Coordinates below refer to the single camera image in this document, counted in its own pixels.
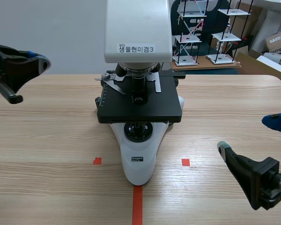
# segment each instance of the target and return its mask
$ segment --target red tape marker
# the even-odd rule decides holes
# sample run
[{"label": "red tape marker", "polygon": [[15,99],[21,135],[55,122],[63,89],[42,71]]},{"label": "red tape marker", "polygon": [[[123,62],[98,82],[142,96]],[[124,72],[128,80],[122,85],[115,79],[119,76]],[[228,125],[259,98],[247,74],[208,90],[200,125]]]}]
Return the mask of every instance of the red tape marker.
[{"label": "red tape marker", "polygon": [[133,187],[132,225],[142,225],[142,186]]},{"label": "red tape marker", "polygon": [[189,162],[189,159],[183,158],[182,159],[182,166],[191,166],[191,163]]},{"label": "red tape marker", "polygon": [[95,158],[93,161],[93,165],[101,165],[102,164],[102,158]]}]

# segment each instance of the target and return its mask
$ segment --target wooden tabletop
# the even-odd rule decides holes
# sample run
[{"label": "wooden tabletop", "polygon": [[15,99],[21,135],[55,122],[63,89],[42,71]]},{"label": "wooden tabletop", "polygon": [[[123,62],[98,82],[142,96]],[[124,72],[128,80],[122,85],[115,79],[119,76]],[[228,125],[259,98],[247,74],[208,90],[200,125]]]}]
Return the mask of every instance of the wooden tabletop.
[{"label": "wooden tabletop", "polygon": [[[0,96],[0,225],[130,225],[133,186],[117,140],[96,118],[94,75],[43,75]],[[281,202],[254,211],[217,151],[280,161],[281,81],[263,75],[190,75],[180,81],[183,119],[166,133],[143,187],[144,225],[281,225]],[[102,165],[93,165],[96,157]],[[191,166],[182,166],[181,159]]]}]

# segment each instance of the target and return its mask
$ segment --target black microscope stage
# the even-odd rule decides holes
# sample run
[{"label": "black microscope stage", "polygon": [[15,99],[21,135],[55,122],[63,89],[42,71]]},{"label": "black microscope stage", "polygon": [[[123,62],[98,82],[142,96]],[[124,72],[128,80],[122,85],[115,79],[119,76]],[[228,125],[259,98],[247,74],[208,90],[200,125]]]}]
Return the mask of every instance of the black microscope stage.
[{"label": "black microscope stage", "polygon": [[155,91],[155,82],[147,82],[148,101],[144,105],[132,102],[132,77],[114,83],[125,95],[117,92],[107,84],[103,86],[100,104],[97,107],[99,123],[128,122],[169,122],[179,123],[182,110],[178,99],[174,78],[184,79],[184,73],[168,71],[159,72],[160,93]]}]

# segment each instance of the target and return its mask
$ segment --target white sink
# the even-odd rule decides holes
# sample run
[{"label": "white sink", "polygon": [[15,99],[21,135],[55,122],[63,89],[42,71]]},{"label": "white sink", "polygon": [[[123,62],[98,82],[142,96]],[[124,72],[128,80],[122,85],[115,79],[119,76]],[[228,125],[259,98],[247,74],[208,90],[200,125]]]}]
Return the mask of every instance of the white sink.
[{"label": "white sink", "polygon": [[281,0],[254,0],[254,5],[281,12]]},{"label": "white sink", "polygon": [[257,52],[262,52],[266,49],[265,39],[276,33],[281,25],[281,0],[254,0],[254,4],[267,9],[266,19],[251,47]]}]

